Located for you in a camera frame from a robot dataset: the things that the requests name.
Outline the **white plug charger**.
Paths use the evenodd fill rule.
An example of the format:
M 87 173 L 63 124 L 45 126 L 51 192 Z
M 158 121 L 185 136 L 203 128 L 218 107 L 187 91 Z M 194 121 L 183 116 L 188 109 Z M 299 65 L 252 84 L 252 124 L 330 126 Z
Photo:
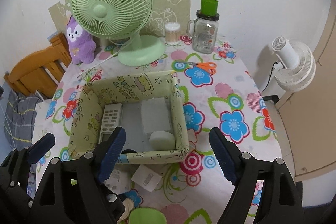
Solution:
M 131 190 L 131 169 L 127 165 L 117 165 L 112 170 L 104 185 L 116 194 L 123 194 Z

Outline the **green silicone pad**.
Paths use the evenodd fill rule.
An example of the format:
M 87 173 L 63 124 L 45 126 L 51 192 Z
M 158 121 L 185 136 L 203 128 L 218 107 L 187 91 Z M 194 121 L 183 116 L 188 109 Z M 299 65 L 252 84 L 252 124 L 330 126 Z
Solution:
M 165 215 L 153 208 L 139 207 L 134 209 L 128 219 L 129 224 L 167 224 Z

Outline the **white cube charger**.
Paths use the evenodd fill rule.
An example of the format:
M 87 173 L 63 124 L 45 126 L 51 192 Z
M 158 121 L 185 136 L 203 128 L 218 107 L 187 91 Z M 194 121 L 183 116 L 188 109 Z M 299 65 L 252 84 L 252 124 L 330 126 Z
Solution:
M 131 177 L 132 182 L 148 192 L 154 191 L 161 179 L 162 176 L 160 174 L 154 172 L 145 165 L 140 165 Z

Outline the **white oval earbud case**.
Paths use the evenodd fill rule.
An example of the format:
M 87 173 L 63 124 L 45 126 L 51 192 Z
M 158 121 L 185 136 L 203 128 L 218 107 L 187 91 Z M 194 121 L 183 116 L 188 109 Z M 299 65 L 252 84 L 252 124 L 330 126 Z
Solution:
M 174 150 L 175 136 L 167 131 L 156 131 L 150 135 L 149 143 L 157 151 Z

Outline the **white remote control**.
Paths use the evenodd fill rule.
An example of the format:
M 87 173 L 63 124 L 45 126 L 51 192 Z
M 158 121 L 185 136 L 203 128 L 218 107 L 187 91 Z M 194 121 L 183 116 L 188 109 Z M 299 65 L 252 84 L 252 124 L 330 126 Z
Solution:
M 105 105 L 100 127 L 100 135 L 98 140 L 99 143 L 108 140 L 108 138 L 110 137 L 110 135 L 112 135 L 115 128 L 120 125 L 121 117 L 122 117 L 121 103 Z

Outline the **white rectangular box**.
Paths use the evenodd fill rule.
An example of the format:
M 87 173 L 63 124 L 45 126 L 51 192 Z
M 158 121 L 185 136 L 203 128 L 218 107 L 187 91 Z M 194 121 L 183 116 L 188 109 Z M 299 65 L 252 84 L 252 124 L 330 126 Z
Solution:
M 150 98 L 141 101 L 141 119 L 144 133 L 171 132 L 170 104 L 167 98 Z

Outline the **round cream pocket mirror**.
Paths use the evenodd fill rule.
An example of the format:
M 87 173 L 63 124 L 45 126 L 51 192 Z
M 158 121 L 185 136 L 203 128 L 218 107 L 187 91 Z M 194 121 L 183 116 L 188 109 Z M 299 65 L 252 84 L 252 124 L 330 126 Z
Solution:
M 134 202 L 130 198 L 126 198 L 123 201 L 123 205 L 125 207 L 125 211 L 123 212 L 117 223 L 121 223 L 122 221 L 126 220 L 129 217 L 131 211 L 134 209 Z

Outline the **grey plaid blanket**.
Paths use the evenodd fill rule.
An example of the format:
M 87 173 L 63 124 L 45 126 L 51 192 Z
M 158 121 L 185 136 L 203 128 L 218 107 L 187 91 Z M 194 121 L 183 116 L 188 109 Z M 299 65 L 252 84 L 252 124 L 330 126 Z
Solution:
M 11 148 L 17 150 L 31 146 L 36 106 L 43 102 L 36 95 L 25 96 L 22 93 L 11 91 L 4 113 L 4 133 Z

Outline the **cartoon fabric storage box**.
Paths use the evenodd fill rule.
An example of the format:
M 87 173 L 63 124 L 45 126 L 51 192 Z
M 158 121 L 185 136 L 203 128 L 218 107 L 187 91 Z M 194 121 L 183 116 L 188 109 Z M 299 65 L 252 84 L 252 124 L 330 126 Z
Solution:
M 141 101 L 167 98 L 170 104 L 171 132 L 175 149 L 154 150 L 143 131 Z M 77 98 L 69 141 L 69 154 L 78 159 L 99 144 L 100 127 L 105 105 L 122 104 L 120 127 L 126 132 L 124 154 L 119 164 L 166 164 L 184 161 L 190 151 L 179 92 L 177 74 L 173 71 L 121 75 L 85 84 Z

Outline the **wooden bed headboard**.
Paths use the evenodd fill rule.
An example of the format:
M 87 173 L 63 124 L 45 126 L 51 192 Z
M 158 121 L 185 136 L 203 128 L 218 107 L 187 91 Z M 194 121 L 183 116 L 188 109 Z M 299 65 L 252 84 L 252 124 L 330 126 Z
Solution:
M 21 59 L 3 79 L 15 92 L 28 96 L 39 91 L 52 98 L 71 63 L 68 42 L 57 32 L 49 39 L 51 45 Z

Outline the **purple plush toy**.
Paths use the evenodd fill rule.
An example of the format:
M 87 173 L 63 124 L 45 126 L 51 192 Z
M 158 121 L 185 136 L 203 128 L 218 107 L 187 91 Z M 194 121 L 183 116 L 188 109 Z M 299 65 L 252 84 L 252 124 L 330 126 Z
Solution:
M 96 43 L 92 35 L 84 30 L 72 15 L 66 25 L 66 38 L 70 56 L 75 65 L 90 64 L 94 61 Z

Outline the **white standing fan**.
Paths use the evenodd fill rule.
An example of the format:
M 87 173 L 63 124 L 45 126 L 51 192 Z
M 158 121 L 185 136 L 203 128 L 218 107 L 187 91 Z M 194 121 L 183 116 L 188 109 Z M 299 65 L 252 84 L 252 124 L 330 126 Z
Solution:
M 311 49 L 303 42 L 279 36 L 271 43 L 278 60 L 270 70 L 269 79 L 286 92 L 299 92 L 307 88 L 316 72 L 316 62 Z

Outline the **green desk fan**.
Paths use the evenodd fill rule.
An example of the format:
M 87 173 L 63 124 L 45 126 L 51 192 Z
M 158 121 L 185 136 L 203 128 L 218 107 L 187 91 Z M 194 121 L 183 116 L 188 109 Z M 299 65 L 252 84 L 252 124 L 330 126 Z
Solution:
M 141 35 L 150 19 L 154 0 L 70 0 L 72 16 L 84 30 L 97 38 L 127 41 L 117 57 L 137 67 L 159 59 L 165 44 L 153 35 Z

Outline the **cotton swab container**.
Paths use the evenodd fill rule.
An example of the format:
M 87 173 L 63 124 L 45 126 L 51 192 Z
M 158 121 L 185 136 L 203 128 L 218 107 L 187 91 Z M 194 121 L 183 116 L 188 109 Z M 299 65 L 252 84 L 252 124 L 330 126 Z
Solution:
M 181 25 L 178 22 L 165 24 L 165 42 L 169 46 L 175 46 L 180 41 Z

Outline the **glass jar green lid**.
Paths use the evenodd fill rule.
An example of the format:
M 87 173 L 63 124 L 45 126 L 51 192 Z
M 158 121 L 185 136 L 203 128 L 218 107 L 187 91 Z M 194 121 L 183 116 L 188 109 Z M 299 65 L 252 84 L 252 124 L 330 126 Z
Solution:
M 194 51 L 211 54 L 215 47 L 219 28 L 218 1 L 201 0 L 196 17 L 187 23 L 187 36 L 192 41 L 191 45 Z

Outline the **orange handled scissors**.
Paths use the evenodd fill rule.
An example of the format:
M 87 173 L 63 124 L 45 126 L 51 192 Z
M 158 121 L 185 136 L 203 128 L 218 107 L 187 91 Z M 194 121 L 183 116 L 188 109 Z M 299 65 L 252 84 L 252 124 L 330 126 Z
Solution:
M 195 62 L 189 62 L 189 61 L 184 61 L 184 60 L 177 60 L 179 63 L 187 64 L 187 65 L 192 65 L 194 67 L 198 67 L 200 69 L 203 69 L 210 75 L 214 75 L 216 71 L 217 65 L 213 62 L 207 62 L 207 63 L 195 63 Z

